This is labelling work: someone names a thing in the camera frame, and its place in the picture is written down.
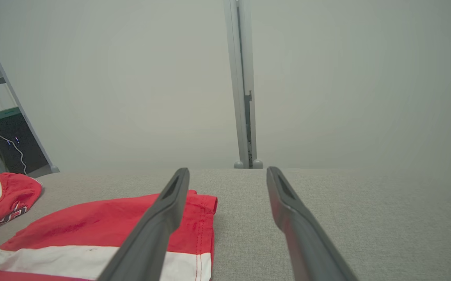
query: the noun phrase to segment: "vertical metal frame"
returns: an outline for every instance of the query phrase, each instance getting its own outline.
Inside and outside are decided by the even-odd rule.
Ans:
[[[12,94],[12,97],[13,97],[14,100],[16,101],[16,104],[17,104],[17,106],[19,107],[19,110],[21,111],[21,114],[22,114],[23,117],[24,117],[24,120],[26,121],[28,127],[29,127],[30,130],[31,130],[31,134],[33,134],[33,137],[34,137],[34,138],[36,139],[36,141],[37,141],[38,147],[40,147],[40,149],[42,150],[43,155],[45,156],[45,159],[46,159],[47,162],[49,163],[49,166],[52,168],[52,167],[53,167],[52,161],[50,160],[49,155],[47,154],[47,152],[46,152],[45,149],[43,148],[42,142],[40,142],[40,139],[38,138],[38,135],[35,133],[35,130],[33,129],[33,126],[31,126],[31,122],[29,121],[28,117],[26,116],[26,114],[25,114],[25,112],[24,112],[24,109],[23,109],[21,103],[19,102],[19,99],[17,98],[16,93],[15,93],[15,91],[14,91],[14,89],[13,89],[11,83],[9,82],[9,79],[7,78],[7,75],[5,74],[5,71],[4,71],[4,69],[3,69],[1,63],[0,63],[0,71],[1,71],[2,76],[3,76],[3,78],[4,78],[4,80],[5,80],[5,82],[6,82],[7,86],[8,86],[8,88],[9,88],[11,94]],[[53,173],[56,173],[56,172],[59,171],[59,169],[58,169],[57,167],[53,167],[53,168],[54,168],[54,169],[53,169]]]
[[[243,70],[241,66],[240,30],[236,0],[224,1],[225,26],[227,29],[227,46],[229,49],[229,63],[231,64],[231,80],[233,83],[234,112],[236,114],[236,132],[238,133],[238,147],[240,161],[235,168],[249,168],[247,121],[245,116],[245,92],[243,87]]]
[[[243,82],[245,94],[251,95],[250,101],[250,131],[252,135],[253,168],[261,169],[262,162],[256,152],[256,123],[255,123],[255,89],[254,89],[254,52],[252,40],[252,8],[250,0],[238,0],[240,8],[241,53],[243,56]]]

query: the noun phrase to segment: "gray tablecloth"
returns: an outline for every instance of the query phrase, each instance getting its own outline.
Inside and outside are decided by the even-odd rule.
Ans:
[[[281,169],[361,281],[451,281],[451,186],[419,176]],[[0,245],[68,206],[158,193],[174,170],[58,173],[43,195],[0,227]],[[190,189],[218,197],[214,281],[293,279],[284,235],[270,211],[264,170],[190,170]]]

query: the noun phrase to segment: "white partition panel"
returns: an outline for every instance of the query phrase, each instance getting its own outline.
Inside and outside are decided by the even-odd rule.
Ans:
[[[221,0],[0,0],[0,64],[61,171],[239,160]]]
[[[252,0],[264,166],[451,176],[451,1]]]

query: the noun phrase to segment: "red cloth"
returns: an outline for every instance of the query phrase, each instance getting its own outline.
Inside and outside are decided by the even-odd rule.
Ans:
[[[96,279],[158,194],[83,203],[38,219],[0,246],[0,280]],[[162,278],[208,280],[215,196],[190,190]]]
[[[42,184],[23,174],[0,174],[0,225],[24,214],[42,193]]]

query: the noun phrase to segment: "red garment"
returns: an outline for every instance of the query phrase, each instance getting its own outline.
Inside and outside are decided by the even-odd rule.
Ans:
[[[38,219],[0,246],[0,280],[96,279],[158,194],[83,203]],[[190,190],[160,280],[211,278],[215,196]]]
[[[23,174],[0,174],[0,225],[24,214],[42,193],[42,184]]]

